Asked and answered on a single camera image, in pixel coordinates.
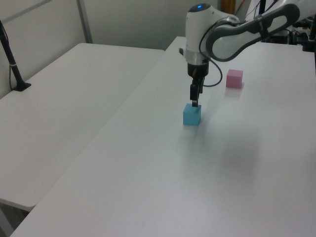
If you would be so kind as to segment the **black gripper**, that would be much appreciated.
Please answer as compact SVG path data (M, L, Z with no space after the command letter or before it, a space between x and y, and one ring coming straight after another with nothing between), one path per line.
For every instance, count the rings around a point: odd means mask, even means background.
M188 64L188 75L198 84L190 85L190 100L193 107L198 107L198 94L202 94L204 79L209 73L209 64L193 65Z

